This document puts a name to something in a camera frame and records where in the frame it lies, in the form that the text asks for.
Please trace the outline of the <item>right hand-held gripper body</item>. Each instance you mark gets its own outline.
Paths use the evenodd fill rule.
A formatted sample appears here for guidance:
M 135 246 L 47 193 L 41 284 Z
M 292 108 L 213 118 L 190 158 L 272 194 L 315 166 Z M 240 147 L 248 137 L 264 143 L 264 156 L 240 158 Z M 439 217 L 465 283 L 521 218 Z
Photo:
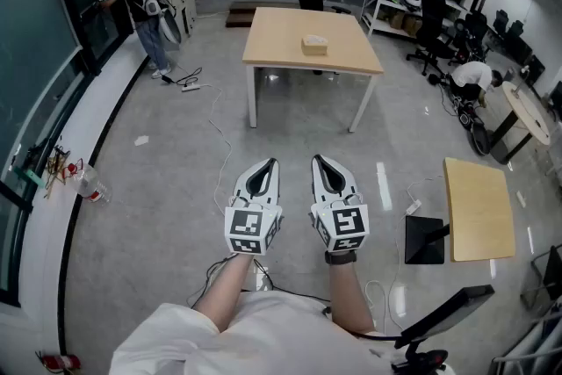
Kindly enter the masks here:
M 368 206 L 360 193 L 311 206 L 313 227 L 329 253 L 360 249 L 370 234 Z

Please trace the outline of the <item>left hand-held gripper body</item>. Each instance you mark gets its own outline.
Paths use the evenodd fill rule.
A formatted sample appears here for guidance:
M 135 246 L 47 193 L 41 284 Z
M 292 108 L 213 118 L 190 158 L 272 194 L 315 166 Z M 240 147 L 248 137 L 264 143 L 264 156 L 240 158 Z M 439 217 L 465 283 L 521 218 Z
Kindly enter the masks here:
M 225 208 L 224 235 L 234 254 L 263 256 L 280 230 L 282 207 L 232 197 Z

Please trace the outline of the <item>person's left forearm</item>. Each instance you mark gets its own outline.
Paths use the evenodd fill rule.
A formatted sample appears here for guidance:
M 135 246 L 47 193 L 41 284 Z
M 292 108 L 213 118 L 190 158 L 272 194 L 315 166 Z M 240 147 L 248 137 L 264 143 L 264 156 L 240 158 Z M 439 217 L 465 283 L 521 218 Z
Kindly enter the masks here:
M 211 286 L 193 307 L 207 317 L 219 330 L 225 331 L 234 317 L 241 289 L 254 257 L 236 254 L 229 259 Z

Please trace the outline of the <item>person's right forearm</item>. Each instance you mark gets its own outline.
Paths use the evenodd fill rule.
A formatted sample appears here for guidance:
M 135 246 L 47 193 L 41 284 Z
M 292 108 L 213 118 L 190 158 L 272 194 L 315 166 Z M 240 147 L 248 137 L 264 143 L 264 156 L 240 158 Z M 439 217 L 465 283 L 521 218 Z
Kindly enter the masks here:
M 333 322 L 362 335 L 374 332 L 371 311 L 359 284 L 355 264 L 330 265 L 328 273 Z

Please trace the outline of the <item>cardboard tissue box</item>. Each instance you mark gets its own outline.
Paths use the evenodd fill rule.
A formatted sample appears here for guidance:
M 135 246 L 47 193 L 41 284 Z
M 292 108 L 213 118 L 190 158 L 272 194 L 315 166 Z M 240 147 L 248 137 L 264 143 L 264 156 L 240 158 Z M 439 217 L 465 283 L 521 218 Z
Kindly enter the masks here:
M 307 56 L 325 56 L 325 55 L 328 54 L 328 43 L 327 43 L 327 45 L 324 45 L 324 46 L 323 45 L 320 45 L 320 46 L 307 45 L 305 43 L 305 37 L 306 36 L 304 36 L 301 39 L 301 50 L 302 50 L 302 53 L 304 55 L 307 55 Z

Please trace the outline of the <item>black wristwatch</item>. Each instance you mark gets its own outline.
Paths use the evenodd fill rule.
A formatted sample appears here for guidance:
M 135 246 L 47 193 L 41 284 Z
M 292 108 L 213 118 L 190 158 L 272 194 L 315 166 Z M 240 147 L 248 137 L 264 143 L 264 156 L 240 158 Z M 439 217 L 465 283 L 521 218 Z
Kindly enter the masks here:
M 357 260 L 357 253 L 355 250 L 344 252 L 328 252 L 324 254 L 325 262 L 330 266 L 345 265 L 354 263 Z

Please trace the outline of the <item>black square stand base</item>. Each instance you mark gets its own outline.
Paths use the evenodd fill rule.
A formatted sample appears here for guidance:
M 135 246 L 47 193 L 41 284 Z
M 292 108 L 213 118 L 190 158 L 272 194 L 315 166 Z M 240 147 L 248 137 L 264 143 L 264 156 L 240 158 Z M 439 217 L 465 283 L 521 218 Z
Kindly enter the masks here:
M 449 224 L 437 218 L 407 216 L 405 227 L 405 264 L 444 263 L 444 238 L 450 234 Z

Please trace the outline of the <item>person's white shirt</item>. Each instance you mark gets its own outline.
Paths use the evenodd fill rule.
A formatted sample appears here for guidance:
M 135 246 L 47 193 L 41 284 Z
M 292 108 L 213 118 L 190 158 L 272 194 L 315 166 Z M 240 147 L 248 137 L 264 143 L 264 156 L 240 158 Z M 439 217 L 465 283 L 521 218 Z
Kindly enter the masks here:
M 312 299 L 244 292 L 229 327 L 186 306 L 160 305 L 114 351 L 109 375 L 393 375 L 405 356 L 354 337 Z

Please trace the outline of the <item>small wooden side table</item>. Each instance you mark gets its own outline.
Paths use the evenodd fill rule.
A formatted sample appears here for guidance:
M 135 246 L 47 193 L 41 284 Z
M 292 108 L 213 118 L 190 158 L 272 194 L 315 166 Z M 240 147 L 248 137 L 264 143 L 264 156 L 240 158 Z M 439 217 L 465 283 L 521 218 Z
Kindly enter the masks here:
M 515 255 L 515 230 L 505 174 L 500 169 L 443 160 L 453 262 Z

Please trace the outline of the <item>black wheeled scooter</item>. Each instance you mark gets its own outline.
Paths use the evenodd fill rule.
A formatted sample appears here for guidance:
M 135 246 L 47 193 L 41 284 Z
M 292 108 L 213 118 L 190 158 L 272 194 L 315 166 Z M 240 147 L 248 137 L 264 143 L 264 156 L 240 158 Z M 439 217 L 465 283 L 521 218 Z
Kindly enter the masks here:
M 457 106 L 458 120 L 469 133 L 475 151 L 482 156 L 490 152 L 490 141 L 484 122 L 475 112 L 473 103 L 460 101 Z

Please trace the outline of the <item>clear plastic bottle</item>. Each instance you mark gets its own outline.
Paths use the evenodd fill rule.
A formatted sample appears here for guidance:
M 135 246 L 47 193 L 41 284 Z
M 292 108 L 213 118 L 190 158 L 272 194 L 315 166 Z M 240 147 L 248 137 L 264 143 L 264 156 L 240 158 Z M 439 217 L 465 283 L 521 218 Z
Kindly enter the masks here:
M 71 163 L 68 166 L 70 185 L 82 198 L 91 203 L 98 201 L 109 203 L 111 190 L 99 178 L 97 171 L 87 163 Z

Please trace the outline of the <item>wooden table with white legs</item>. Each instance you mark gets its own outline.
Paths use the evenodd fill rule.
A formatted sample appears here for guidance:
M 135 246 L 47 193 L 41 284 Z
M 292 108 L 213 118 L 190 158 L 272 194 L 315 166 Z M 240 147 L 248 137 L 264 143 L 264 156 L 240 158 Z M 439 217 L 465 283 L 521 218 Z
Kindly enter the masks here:
M 328 40 L 325 55 L 307 55 L 302 39 L 315 35 Z M 256 9 L 242 56 L 246 67 L 249 125 L 257 127 L 257 69 L 304 69 L 335 71 L 365 76 L 368 84 L 348 131 L 354 133 L 369 104 L 378 76 L 384 74 L 367 35 L 350 14 L 301 9 Z

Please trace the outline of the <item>dark wooden pallet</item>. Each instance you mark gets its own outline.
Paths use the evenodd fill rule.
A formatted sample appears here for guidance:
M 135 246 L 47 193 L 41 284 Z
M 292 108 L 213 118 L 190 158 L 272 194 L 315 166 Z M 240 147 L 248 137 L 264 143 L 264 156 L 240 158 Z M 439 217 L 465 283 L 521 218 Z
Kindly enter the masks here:
M 257 5 L 252 2 L 234 2 L 230 5 L 225 23 L 226 28 L 251 27 Z

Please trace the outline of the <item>pile of small tools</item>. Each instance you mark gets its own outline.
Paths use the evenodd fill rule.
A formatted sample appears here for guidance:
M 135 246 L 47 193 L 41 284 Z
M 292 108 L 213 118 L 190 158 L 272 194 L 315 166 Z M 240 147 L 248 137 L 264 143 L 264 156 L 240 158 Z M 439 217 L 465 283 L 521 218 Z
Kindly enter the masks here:
M 54 147 L 53 155 L 47 158 L 47 181 L 43 198 L 50 198 L 56 182 L 78 192 L 75 176 L 83 170 L 83 159 L 79 158 L 76 162 L 71 162 L 70 153 L 70 150 L 57 145 Z

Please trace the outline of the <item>round wooden table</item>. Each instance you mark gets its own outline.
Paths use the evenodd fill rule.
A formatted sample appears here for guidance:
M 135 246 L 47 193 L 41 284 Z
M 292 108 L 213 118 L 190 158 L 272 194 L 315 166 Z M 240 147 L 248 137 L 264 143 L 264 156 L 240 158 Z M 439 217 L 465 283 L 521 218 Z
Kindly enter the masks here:
M 551 133 L 539 110 L 521 91 L 521 84 L 515 86 L 511 82 L 504 81 L 501 88 L 511 111 L 495 130 L 487 132 L 492 157 L 499 164 L 507 165 L 531 139 L 536 139 L 542 145 L 549 146 Z M 522 122 L 526 134 L 517 145 L 508 149 L 503 138 L 517 121 Z

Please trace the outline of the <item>red fire extinguisher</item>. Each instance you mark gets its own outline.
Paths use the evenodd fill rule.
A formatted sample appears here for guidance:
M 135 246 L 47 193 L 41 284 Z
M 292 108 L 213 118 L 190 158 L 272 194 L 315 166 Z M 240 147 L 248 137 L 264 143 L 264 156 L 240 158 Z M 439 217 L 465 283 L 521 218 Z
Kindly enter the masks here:
M 76 355 L 44 355 L 36 351 L 35 356 L 43 368 L 53 375 L 69 375 L 82 369 L 82 363 Z

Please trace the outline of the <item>white projection screen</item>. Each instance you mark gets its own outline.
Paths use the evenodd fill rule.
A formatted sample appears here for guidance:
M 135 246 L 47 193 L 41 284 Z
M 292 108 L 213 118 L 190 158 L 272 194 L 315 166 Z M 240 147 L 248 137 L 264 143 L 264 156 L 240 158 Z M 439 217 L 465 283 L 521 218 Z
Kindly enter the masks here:
M 64 0 L 0 0 L 0 178 L 47 92 L 81 49 Z

